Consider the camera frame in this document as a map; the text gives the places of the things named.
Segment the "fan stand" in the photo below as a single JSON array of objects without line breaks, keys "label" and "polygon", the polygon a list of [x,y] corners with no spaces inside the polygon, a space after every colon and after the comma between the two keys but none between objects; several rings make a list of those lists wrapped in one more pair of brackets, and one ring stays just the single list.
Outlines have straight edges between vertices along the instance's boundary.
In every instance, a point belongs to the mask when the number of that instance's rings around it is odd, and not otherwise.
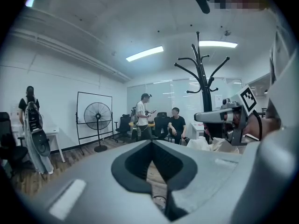
[{"label": "fan stand", "polygon": [[101,145],[101,140],[100,140],[100,133],[99,133],[99,119],[101,118],[101,115],[99,113],[96,113],[95,118],[97,119],[97,130],[98,130],[98,138],[99,138],[99,146],[95,147],[93,150],[97,153],[103,152],[107,150],[107,146]]}]

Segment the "chair backrest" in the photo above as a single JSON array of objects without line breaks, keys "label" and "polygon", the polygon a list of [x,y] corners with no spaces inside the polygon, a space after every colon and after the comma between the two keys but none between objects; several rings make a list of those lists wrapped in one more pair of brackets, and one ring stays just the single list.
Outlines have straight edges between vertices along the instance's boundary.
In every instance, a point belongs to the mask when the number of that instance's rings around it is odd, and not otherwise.
[{"label": "chair backrest", "polygon": [[130,131],[131,127],[129,123],[131,122],[130,115],[123,114],[121,117],[120,129],[124,132]]},{"label": "chair backrest", "polygon": [[3,147],[16,147],[9,114],[7,112],[0,112],[0,143]]},{"label": "chair backrest", "polygon": [[167,112],[159,112],[159,113],[157,114],[157,117],[158,117],[158,118],[166,118],[166,117],[167,117]]},{"label": "chair backrest", "polygon": [[168,135],[168,123],[170,118],[169,117],[155,117],[155,135],[157,137],[166,137]]}]

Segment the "fan base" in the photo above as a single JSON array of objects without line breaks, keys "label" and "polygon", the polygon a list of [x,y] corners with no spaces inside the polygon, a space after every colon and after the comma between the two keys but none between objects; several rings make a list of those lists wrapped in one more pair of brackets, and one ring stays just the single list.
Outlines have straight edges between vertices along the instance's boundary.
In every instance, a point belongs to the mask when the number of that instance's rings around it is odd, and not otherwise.
[{"label": "fan base", "polygon": [[103,152],[103,151],[106,151],[107,150],[107,146],[105,145],[101,145],[101,146],[97,146],[94,148],[94,151],[97,152],[97,153],[100,153],[100,152]]}]

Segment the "industrial pedestal fan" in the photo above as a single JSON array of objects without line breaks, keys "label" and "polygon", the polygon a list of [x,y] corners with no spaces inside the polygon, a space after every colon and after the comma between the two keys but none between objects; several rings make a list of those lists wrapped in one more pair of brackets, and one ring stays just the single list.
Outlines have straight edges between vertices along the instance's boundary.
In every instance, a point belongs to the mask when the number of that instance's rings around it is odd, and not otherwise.
[{"label": "industrial pedestal fan", "polygon": [[107,150],[107,146],[101,145],[100,135],[101,130],[110,124],[111,119],[112,114],[110,109],[107,105],[100,102],[95,102],[88,105],[84,111],[85,123],[91,129],[98,131],[99,146],[94,148],[94,151],[97,153]]}]

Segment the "black pants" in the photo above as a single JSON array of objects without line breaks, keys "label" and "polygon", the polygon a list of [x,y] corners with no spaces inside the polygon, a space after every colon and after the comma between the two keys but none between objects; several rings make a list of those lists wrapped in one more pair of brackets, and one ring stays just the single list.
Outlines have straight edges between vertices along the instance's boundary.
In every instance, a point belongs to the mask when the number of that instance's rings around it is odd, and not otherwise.
[{"label": "black pants", "polygon": [[142,125],[139,126],[141,130],[141,138],[140,140],[150,140],[151,134],[150,134],[150,127],[148,125]]},{"label": "black pants", "polygon": [[172,138],[174,138],[174,143],[175,144],[180,144],[180,142],[181,142],[181,138],[182,138],[182,131],[177,131],[177,135],[176,136],[174,136],[173,134],[172,134],[172,129],[169,129],[169,133],[170,133],[170,136],[172,137]]}]

